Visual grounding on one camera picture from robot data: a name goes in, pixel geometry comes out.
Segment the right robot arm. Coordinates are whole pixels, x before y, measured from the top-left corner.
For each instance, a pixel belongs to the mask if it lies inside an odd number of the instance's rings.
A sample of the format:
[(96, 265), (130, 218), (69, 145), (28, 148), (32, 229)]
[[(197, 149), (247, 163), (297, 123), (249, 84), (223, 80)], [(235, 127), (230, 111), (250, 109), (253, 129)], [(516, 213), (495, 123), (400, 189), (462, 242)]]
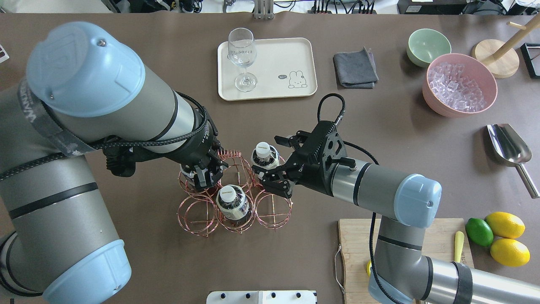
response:
[(350, 158), (331, 121), (275, 141), (294, 151), (279, 167), (253, 166), (267, 192), (290, 198), (293, 185), (303, 185), (380, 214), (376, 248), (370, 250), (370, 294), (378, 302), (538, 304), (538, 285), (422, 254), (442, 195), (437, 181)]

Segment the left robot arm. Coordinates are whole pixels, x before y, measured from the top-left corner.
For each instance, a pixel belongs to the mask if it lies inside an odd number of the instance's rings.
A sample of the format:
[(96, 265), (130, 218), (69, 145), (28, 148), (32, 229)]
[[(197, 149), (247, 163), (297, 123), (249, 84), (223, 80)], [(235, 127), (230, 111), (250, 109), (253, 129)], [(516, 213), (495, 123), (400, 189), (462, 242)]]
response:
[(85, 155), (116, 176), (138, 162), (181, 164), (197, 190), (227, 167), (208, 112), (128, 46), (88, 22), (52, 29), (26, 76), (1, 93), (1, 198), (15, 231), (1, 238), (1, 299), (100, 304), (131, 267)]

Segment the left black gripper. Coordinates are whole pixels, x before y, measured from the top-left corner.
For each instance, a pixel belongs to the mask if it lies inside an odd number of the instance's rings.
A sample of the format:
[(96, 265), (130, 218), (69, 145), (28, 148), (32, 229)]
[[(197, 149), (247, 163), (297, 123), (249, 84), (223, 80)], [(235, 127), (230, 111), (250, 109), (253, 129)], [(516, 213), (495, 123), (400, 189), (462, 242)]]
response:
[(213, 120), (208, 119), (202, 131), (168, 154), (170, 160), (186, 164), (195, 170), (196, 190), (208, 189), (223, 177), (224, 161), (220, 161), (217, 155), (221, 149), (217, 135), (218, 131)]

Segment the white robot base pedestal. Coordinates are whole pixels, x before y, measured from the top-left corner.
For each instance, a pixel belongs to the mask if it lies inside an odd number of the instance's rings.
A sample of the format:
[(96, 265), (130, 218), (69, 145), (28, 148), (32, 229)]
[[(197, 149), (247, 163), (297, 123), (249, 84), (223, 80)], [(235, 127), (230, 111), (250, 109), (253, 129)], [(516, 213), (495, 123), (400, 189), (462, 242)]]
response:
[(316, 304), (313, 290), (241, 290), (214, 291), (207, 296), (207, 304)]

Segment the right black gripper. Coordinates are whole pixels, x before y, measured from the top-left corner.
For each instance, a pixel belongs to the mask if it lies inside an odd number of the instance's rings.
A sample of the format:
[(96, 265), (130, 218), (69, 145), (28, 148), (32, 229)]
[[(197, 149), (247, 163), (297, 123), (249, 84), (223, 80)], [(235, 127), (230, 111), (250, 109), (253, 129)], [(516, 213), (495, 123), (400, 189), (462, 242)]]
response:
[(331, 121), (318, 122), (312, 132), (297, 131), (288, 137), (275, 136), (274, 140), (280, 146), (292, 147), (294, 152), (286, 164), (276, 168), (251, 166), (255, 174), (262, 173), (261, 184), (267, 193), (289, 199), (292, 182), (320, 193), (331, 193), (339, 165), (350, 171), (357, 168), (356, 162), (348, 158), (345, 143)]

